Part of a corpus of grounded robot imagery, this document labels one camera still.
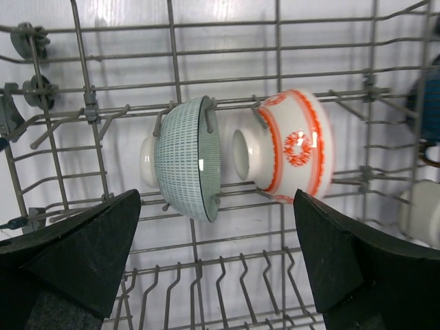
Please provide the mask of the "grey brown tumbler cup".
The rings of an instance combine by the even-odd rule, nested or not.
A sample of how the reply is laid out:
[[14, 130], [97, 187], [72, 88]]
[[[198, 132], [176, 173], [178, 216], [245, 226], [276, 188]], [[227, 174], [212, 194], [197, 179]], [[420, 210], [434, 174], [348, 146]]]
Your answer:
[[399, 227], [407, 236], [439, 249], [439, 183], [417, 182], [412, 188], [412, 205], [402, 203]]

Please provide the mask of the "orange patterned small bowl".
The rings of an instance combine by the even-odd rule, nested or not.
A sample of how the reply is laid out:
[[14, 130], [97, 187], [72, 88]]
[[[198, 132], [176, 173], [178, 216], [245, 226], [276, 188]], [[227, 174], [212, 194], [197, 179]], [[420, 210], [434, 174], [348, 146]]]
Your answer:
[[289, 89], [251, 106], [232, 136], [237, 175], [272, 199], [290, 204], [297, 190], [321, 199], [333, 177], [336, 147], [321, 102]]

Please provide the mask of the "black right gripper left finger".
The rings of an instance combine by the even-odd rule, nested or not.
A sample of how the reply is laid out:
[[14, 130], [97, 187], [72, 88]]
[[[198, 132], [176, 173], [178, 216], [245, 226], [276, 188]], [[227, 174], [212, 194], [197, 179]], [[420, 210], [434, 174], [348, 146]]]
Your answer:
[[128, 190], [74, 217], [1, 242], [2, 329], [101, 329], [140, 216]]

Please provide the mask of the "pale green bowl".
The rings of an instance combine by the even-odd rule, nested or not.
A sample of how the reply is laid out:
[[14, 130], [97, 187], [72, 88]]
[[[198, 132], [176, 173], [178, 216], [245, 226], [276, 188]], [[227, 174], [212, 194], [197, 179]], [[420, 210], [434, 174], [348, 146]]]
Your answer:
[[140, 148], [143, 182], [158, 189], [163, 209], [200, 221], [217, 218], [221, 141], [214, 98], [202, 96], [160, 111]]

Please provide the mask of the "dark blue mug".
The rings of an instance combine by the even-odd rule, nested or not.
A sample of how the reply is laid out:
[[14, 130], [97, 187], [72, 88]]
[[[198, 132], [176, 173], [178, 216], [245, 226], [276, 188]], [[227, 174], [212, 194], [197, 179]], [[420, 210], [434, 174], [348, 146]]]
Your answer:
[[428, 157], [428, 149], [439, 145], [439, 55], [431, 62], [431, 65], [434, 68], [426, 73], [421, 100], [419, 159], [438, 168], [439, 161]]

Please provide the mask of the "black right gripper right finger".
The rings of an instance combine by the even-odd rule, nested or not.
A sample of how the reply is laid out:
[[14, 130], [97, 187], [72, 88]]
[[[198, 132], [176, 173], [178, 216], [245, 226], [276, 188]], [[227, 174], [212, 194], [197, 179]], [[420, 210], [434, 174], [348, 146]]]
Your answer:
[[296, 230], [327, 329], [438, 329], [439, 251], [352, 219], [302, 190]]

